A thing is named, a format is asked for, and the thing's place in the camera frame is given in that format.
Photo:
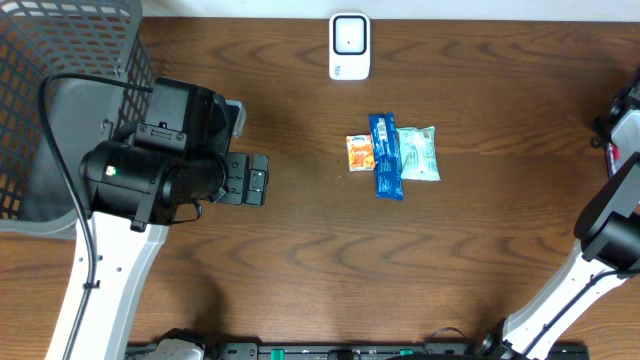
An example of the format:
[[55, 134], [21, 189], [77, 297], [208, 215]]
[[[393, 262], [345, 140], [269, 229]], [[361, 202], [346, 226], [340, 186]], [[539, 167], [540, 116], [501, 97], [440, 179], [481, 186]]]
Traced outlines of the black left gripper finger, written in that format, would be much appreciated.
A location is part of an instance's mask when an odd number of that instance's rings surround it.
[[268, 167], [269, 158], [266, 155], [256, 154], [252, 157], [247, 177], [246, 205], [261, 207], [264, 204], [269, 180]]
[[243, 153], [229, 152], [226, 157], [228, 179], [226, 193], [219, 203], [241, 205], [246, 199], [245, 180], [249, 173], [249, 157]]

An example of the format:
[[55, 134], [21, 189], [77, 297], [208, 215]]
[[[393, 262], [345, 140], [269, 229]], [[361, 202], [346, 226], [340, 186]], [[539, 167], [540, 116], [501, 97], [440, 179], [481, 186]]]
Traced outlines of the orange tissue pack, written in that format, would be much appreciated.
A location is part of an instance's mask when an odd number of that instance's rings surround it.
[[346, 137], [350, 172], [372, 171], [375, 167], [374, 149], [370, 135]]

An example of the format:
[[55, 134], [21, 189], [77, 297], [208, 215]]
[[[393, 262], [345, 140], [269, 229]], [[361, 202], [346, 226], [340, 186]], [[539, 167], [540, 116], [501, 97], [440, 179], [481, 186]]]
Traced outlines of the blue Oreo cookie pack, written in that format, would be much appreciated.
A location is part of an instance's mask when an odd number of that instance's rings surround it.
[[368, 116], [374, 151], [376, 195], [402, 201], [401, 156], [393, 113]]

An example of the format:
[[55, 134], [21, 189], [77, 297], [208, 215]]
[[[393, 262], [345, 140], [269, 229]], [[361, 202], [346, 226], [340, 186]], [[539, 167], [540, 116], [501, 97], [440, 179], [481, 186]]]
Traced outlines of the mint green tissue pack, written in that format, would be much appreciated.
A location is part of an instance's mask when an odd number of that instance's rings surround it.
[[440, 181], [435, 151], [435, 127], [396, 130], [401, 156], [401, 179]]

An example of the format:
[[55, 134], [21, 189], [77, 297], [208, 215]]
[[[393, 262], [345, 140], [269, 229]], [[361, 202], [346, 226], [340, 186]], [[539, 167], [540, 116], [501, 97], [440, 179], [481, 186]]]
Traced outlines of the purple pink tissue pack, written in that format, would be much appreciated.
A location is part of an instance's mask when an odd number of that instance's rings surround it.
[[606, 161], [609, 177], [613, 177], [619, 168], [622, 166], [620, 160], [620, 153], [617, 146], [612, 143], [608, 143], [605, 147]]

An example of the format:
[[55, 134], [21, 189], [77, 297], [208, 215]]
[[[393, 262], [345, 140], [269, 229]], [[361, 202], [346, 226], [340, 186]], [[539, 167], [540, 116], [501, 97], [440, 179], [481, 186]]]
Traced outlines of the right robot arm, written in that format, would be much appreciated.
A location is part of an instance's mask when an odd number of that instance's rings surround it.
[[523, 308], [503, 319], [472, 354], [479, 359], [588, 359], [561, 335], [598, 299], [639, 275], [639, 72], [592, 125], [594, 148], [618, 169], [580, 214], [573, 248]]

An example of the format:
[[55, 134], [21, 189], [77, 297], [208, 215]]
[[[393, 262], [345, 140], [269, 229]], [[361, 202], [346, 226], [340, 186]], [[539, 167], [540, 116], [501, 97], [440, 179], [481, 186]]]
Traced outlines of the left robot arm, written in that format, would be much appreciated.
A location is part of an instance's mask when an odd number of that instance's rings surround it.
[[269, 160], [231, 150], [242, 103], [161, 77], [146, 116], [109, 134], [72, 176], [49, 123], [42, 130], [77, 214], [75, 259], [47, 355], [122, 359], [148, 272], [179, 207], [260, 207]]

